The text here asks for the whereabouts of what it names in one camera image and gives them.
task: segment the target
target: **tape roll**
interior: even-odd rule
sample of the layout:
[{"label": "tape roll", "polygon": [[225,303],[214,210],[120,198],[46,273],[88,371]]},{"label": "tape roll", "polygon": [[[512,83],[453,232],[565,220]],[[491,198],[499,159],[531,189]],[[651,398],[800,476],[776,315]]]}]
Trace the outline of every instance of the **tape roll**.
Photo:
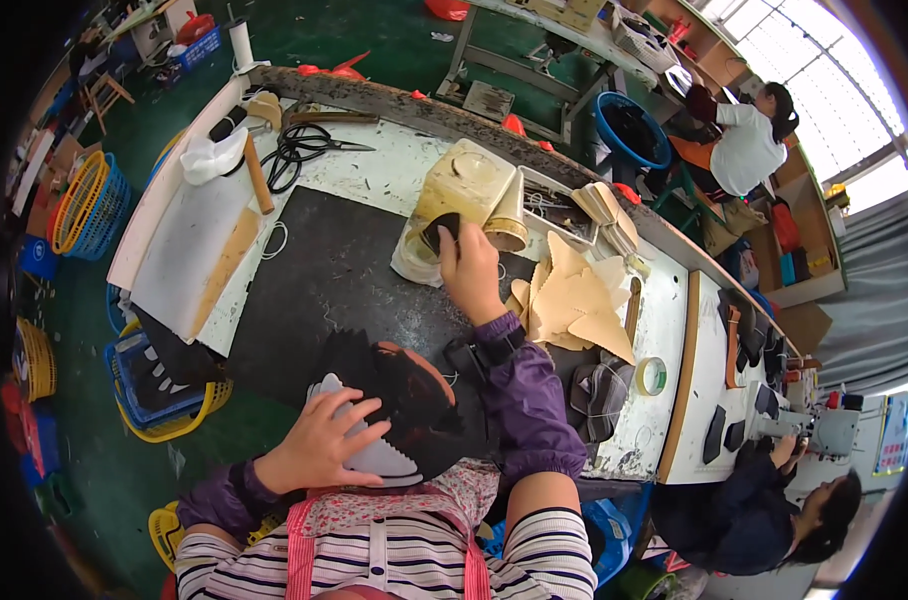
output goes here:
[{"label": "tape roll", "polygon": [[657,356],[641,359],[634,370],[634,381],[644,396],[657,396],[667,385],[667,366]]}]

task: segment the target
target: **scissors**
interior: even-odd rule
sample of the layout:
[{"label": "scissors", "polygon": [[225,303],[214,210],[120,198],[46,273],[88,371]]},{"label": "scissors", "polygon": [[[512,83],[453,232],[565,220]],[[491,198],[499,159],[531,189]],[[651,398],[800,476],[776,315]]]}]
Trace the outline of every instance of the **scissors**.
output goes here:
[{"label": "scissors", "polygon": [[[277,137],[277,150],[264,156],[261,160],[261,165],[273,160],[267,176],[270,193],[280,194],[289,189],[301,175],[304,162],[316,159],[328,150],[370,152],[377,149],[364,144],[333,139],[327,129],[314,123],[298,123],[288,126]],[[291,165],[294,165],[293,177],[278,187],[278,180]]]}]

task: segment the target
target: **blue bucket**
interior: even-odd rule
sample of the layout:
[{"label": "blue bucket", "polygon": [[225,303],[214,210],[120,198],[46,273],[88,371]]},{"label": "blue bucket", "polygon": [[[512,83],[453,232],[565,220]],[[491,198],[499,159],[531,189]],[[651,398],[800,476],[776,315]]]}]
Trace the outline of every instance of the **blue bucket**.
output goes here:
[{"label": "blue bucket", "polygon": [[[604,114],[601,112],[601,109],[610,105],[616,107],[638,107],[644,113],[644,122],[651,128],[654,137],[657,139],[653,147],[653,154],[656,159],[655,162],[641,158],[617,137],[614,130],[611,129],[611,126],[608,125],[608,122],[604,119]],[[622,162],[627,162],[631,166],[637,168],[650,167],[657,170],[666,169],[671,163],[671,146],[667,141],[667,135],[664,134],[664,130],[658,125],[658,122],[648,114],[647,110],[641,108],[637,102],[631,100],[624,94],[613,91],[605,91],[598,94],[597,97],[594,98],[594,123],[597,128],[597,135],[601,137],[601,140],[604,141],[604,144],[607,145],[610,152]]]}]

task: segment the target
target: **wooden hammer handle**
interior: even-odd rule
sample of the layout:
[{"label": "wooden hammer handle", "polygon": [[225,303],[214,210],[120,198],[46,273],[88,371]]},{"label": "wooden hammer handle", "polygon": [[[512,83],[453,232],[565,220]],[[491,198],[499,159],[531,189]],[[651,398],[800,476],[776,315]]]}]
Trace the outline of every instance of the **wooden hammer handle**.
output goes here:
[{"label": "wooden hammer handle", "polygon": [[250,182],[254,185],[254,195],[257,196],[257,206],[262,215],[269,215],[274,212],[274,203],[271,201],[271,190],[268,189],[268,182],[264,179],[264,171],[261,170],[260,160],[257,158],[255,150],[255,138],[250,133],[247,134],[247,141],[244,142],[244,162],[247,163],[247,172],[250,173]]}]

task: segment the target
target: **worker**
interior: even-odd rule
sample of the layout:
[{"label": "worker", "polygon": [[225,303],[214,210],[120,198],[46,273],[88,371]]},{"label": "worker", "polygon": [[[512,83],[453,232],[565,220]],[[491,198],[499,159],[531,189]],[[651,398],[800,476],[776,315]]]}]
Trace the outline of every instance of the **worker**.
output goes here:
[{"label": "worker", "polygon": [[757,575],[782,565],[813,565],[841,549],[861,502],[853,470],[811,491],[802,507],[784,488],[807,444],[784,436],[770,453],[738,461],[724,482],[658,485],[651,519],[666,547],[694,567]]},{"label": "worker", "polygon": [[[475,326],[475,341],[484,347],[518,330],[498,294],[497,250],[481,228],[463,222],[456,243],[444,227],[439,235],[444,287]],[[380,477],[344,468],[391,427],[378,421],[345,437],[380,400],[332,416],[362,397],[348,389],[313,396],[276,448],[181,498],[180,598],[593,597],[597,578],[573,481],[587,450],[568,425],[561,381],[543,350],[523,342],[490,368],[482,392],[512,486],[503,559],[482,555],[474,542],[501,475],[492,462],[461,459],[428,486],[400,489],[371,489]],[[264,509],[297,490],[310,490],[310,499],[244,548]]]},{"label": "worker", "polygon": [[762,87],[754,104],[730,104],[714,100],[697,72],[691,78],[694,84],[684,102],[688,113],[705,123],[725,126],[724,133],[707,144],[668,135],[670,164],[641,175],[637,186],[643,196],[657,198],[671,170],[683,162],[704,196],[717,204],[728,203],[746,196],[787,161],[784,139],[800,119],[794,114],[790,92],[780,83],[772,81]]}]

